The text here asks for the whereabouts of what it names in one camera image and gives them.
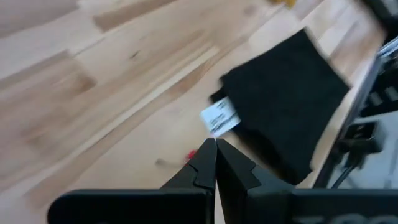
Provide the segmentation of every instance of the printed tag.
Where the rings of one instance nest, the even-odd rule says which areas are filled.
[[[200,116],[214,138],[221,136],[241,122],[228,97],[204,109]]]

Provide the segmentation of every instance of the black cloth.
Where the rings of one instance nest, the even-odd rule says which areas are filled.
[[[304,30],[221,77],[241,122],[233,131],[290,184],[311,172],[317,142],[349,88]]]

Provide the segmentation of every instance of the yellow object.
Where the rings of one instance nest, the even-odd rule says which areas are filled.
[[[288,7],[293,7],[296,3],[296,0],[273,0],[276,3],[285,2]]]

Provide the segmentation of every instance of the wooden floor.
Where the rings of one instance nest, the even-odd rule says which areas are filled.
[[[311,187],[384,37],[355,0],[291,10],[266,0],[10,2],[0,9],[2,224],[45,223],[71,189],[161,186],[178,168],[156,160],[180,162],[208,137],[199,114],[219,77],[304,27],[353,87],[300,185]]]

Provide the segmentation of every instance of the red object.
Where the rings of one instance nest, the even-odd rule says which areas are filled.
[[[185,159],[186,159],[186,160],[192,159],[192,158],[194,157],[195,153],[197,153],[196,150],[190,151],[190,152],[188,153],[188,155],[185,156]]]

